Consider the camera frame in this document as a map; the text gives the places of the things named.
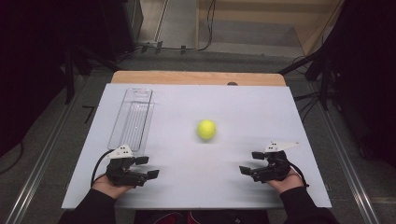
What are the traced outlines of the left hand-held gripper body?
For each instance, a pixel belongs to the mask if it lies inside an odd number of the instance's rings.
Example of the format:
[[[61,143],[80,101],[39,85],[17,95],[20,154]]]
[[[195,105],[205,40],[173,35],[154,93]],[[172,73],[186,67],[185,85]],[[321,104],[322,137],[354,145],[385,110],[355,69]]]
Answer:
[[[115,186],[143,187],[148,180],[147,174],[136,173],[130,170],[137,158],[127,145],[117,147],[107,156],[110,163],[106,168],[106,176]]]

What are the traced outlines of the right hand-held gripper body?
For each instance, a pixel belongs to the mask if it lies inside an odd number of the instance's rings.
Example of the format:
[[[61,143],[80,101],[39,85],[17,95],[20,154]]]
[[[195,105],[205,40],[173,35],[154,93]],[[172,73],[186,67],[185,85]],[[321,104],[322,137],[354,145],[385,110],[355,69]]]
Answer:
[[[297,146],[299,146],[298,142],[271,142],[262,152],[265,156],[263,161],[267,161],[267,166],[253,169],[251,171],[253,180],[262,183],[270,180],[283,180],[291,167],[285,150]]]

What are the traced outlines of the clear plastic container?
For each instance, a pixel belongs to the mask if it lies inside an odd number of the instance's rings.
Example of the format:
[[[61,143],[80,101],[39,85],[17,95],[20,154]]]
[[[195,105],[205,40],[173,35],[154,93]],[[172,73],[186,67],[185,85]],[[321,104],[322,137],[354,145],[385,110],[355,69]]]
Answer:
[[[108,149],[128,146],[136,156],[145,154],[150,122],[154,110],[150,89],[128,89],[122,100]]]

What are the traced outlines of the yellow tennis ball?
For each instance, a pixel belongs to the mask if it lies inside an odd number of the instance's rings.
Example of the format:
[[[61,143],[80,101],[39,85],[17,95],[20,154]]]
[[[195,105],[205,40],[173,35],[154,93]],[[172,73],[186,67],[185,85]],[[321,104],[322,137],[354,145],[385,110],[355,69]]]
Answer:
[[[197,126],[198,136],[208,140],[215,136],[217,131],[216,124],[210,119],[201,120]]]

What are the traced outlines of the person's left hand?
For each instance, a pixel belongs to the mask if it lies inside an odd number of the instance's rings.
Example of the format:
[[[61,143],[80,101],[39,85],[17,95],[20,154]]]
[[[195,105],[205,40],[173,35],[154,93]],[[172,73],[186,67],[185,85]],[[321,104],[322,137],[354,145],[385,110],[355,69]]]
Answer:
[[[132,189],[133,186],[115,186],[106,175],[101,175],[93,182],[92,188],[113,199],[118,199],[123,193]]]

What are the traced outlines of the person's right hand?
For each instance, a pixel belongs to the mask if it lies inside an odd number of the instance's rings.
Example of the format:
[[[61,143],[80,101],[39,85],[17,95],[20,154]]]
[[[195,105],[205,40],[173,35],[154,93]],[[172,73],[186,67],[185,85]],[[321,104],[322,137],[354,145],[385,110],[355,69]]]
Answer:
[[[296,171],[291,169],[287,176],[282,180],[271,180],[267,184],[274,188],[279,194],[294,188],[303,187],[304,183]]]

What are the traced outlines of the white table cover board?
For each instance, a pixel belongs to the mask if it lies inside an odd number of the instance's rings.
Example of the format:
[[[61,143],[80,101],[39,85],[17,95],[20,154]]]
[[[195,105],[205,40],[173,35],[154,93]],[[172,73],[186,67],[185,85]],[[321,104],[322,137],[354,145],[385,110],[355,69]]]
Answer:
[[[287,87],[152,85],[154,110],[138,172],[157,178],[123,194],[117,205],[133,209],[264,209],[282,202],[268,185],[242,175],[239,167],[261,167],[252,158],[271,142],[298,142],[287,149],[319,207],[331,204],[299,113]],[[201,120],[217,127],[198,136]]]

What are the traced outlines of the person's dark lap clothing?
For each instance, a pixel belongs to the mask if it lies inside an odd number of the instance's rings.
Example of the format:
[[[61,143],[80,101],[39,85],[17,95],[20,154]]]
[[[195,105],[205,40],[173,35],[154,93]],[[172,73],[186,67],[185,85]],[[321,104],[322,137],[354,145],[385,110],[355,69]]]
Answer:
[[[270,224],[265,210],[138,210],[134,224]]]

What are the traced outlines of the black tape floor mark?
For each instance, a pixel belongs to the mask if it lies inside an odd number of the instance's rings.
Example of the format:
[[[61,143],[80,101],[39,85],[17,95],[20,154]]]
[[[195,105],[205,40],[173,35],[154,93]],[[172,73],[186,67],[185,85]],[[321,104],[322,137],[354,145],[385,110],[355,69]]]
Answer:
[[[87,124],[89,122],[90,118],[92,117],[92,114],[95,110],[95,106],[94,105],[83,105],[82,108],[89,110],[88,116],[84,120],[84,124]]]

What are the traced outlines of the wooden table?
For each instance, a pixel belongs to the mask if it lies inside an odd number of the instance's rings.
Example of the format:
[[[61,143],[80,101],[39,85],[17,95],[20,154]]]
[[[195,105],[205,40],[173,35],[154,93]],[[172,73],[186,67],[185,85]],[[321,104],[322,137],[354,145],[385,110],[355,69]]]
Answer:
[[[286,81],[280,74],[187,71],[117,71],[111,82],[173,85],[228,85],[236,83],[238,86],[286,86]]]

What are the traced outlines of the black tripod stand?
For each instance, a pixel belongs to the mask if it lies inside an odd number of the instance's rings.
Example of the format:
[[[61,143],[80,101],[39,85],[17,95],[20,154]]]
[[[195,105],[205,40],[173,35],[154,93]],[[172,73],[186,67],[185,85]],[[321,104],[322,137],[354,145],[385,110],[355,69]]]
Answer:
[[[68,44],[64,49],[65,103],[67,105],[72,102],[76,94],[74,68],[77,68],[83,76],[88,76],[92,71],[88,58],[97,61],[113,72],[120,71],[120,68],[115,63],[103,58],[93,50],[80,44]]]
[[[291,65],[281,69],[278,73],[281,76],[296,71],[303,75],[308,82],[320,80],[319,89],[306,95],[294,97],[294,101],[303,99],[310,99],[310,101],[299,110],[302,115],[302,122],[304,122],[315,105],[321,105],[323,109],[327,110],[328,98],[332,96],[329,93],[329,84],[331,80],[331,61],[321,55],[320,52],[314,52],[308,56],[298,56]]]

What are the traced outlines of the black curtain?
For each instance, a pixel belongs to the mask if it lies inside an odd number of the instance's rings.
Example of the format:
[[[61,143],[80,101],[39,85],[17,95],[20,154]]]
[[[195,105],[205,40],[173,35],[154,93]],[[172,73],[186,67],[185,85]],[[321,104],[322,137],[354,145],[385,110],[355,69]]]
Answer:
[[[64,88],[82,48],[115,62],[135,49],[142,0],[0,0],[0,157]]]
[[[345,0],[325,47],[361,154],[396,168],[396,0]]]

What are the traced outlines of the wooden platform steps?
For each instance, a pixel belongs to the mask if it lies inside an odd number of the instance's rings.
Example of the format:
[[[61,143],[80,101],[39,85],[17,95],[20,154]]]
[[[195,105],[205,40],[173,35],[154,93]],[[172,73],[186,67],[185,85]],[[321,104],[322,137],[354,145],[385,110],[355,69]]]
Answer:
[[[215,0],[215,18],[292,25],[305,55],[313,53],[345,0]]]

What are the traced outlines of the metal floor rail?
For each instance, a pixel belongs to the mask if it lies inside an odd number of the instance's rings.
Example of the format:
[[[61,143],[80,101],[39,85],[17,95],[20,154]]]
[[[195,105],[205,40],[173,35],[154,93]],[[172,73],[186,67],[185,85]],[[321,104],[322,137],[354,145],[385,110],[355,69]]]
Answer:
[[[313,107],[315,118],[320,120],[322,128],[310,132],[308,139],[318,159],[319,170],[325,178],[325,187],[331,195],[338,193],[346,196],[350,205],[360,211],[363,224],[380,224],[329,112],[322,108],[319,100],[316,100]]]
[[[44,173],[50,163],[50,159],[54,153],[54,146],[64,128],[64,125],[69,117],[69,114],[74,106],[75,101],[82,92],[86,77],[78,77],[75,80],[75,94],[72,96],[70,102],[63,106],[61,114],[56,119],[56,122],[50,132],[49,138],[42,149],[35,165],[32,168],[27,180],[23,184],[20,193],[18,194],[16,202],[12,206],[12,210],[7,216],[6,224],[21,224],[22,219],[33,200],[38,186],[44,176]]]

